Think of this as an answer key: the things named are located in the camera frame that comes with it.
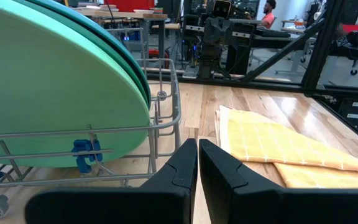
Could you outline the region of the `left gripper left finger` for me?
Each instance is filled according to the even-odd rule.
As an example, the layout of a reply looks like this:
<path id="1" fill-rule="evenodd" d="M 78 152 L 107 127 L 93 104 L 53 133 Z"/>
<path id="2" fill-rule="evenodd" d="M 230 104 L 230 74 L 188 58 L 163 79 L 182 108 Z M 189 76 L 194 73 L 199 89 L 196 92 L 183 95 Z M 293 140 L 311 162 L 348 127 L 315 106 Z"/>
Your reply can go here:
<path id="1" fill-rule="evenodd" d="M 192 223 L 197 143 L 187 139 L 140 187 L 65 187 L 43 191 L 25 206 L 25 221 L 59 223 Z"/>

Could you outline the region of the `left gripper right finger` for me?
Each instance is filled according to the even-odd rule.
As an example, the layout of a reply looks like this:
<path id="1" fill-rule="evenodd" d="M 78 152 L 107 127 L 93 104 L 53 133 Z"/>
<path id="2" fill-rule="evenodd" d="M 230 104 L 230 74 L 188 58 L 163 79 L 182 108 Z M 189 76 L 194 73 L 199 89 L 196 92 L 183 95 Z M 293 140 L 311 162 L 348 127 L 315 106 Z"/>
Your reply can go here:
<path id="1" fill-rule="evenodd" d="M 289 189 L 207 139 L 200 174 L 211 223 L 358 223 L 358 189 Z"/>

